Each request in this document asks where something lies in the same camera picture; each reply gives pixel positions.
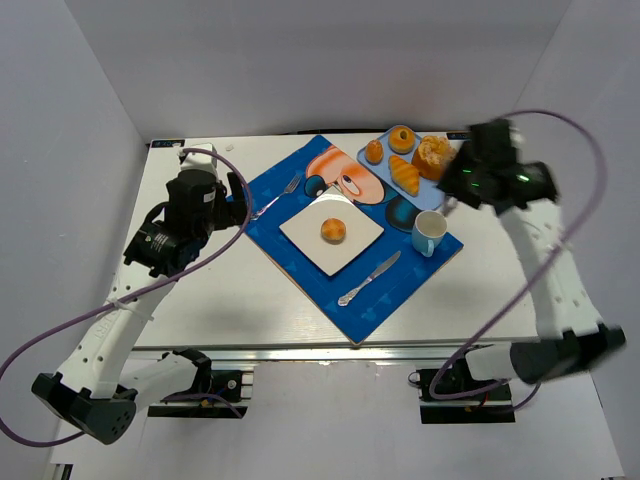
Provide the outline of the metal serving tongs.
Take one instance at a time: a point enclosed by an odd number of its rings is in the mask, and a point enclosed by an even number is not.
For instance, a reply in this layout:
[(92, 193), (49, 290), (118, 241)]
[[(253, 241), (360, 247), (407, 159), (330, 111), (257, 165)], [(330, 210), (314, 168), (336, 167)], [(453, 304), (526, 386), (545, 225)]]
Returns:
[(440, 213), (448, 217), (457, 207), (458, 200), (451, 196), (445, 196), (440, 206)]

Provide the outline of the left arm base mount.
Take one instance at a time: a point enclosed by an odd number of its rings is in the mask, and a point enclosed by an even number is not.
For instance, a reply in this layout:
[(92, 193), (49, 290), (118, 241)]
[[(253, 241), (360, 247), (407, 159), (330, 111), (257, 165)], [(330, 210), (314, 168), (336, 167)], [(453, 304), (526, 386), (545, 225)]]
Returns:
[(212, 367), (204, 353), (182, 347), (172, 351), (189, 360), (196, 367), (192, 385), (177, 392), (167, 401), (148, 408), (151, 418), (242, 419), (248, 407), (249, 395), (243, 392), (249, 384), (242, 370), (224, 370)]

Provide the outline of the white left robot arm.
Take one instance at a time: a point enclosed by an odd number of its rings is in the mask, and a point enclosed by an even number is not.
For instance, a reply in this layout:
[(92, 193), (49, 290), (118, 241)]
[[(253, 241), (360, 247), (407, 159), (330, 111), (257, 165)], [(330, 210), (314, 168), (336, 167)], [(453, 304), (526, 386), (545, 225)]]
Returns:
[(144, 217), (124, 252), (112, 297), (74, 352), (54, 373), (41, 373), (31, 390), (54, 414), (104, 445), (120, 439), (135, 415), (169, 397), (197, 399), (213, 391), (211, 360), (175, 348), (130, 374), (123, 367), (145, 326), (212, 232), (241, 226), (247, 214), (235, 173), (221, 182), (209, 171), (184, 170), (167, 185), (168, 199)]

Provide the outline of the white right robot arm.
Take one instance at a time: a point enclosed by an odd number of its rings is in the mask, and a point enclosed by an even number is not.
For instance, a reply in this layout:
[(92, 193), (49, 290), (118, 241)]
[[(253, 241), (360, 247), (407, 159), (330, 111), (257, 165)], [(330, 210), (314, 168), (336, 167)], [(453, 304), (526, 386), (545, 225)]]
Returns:
[(560, 194), (549, 167), (523, 163), (509, 120), (470, 126), (469, 136), (438, 187), (472, 208), (489, 205), (515, 247), (526, 278), (537, 339), (461, 348), (448, 364), (476, 387), (519, 379), (534, 385), (588, 371), (622, 350), (621, 327), (605, 325), (591, 302), (570, 250), (571, 235), (597, 206), (596, 190), (580, 216), (563, 227)]

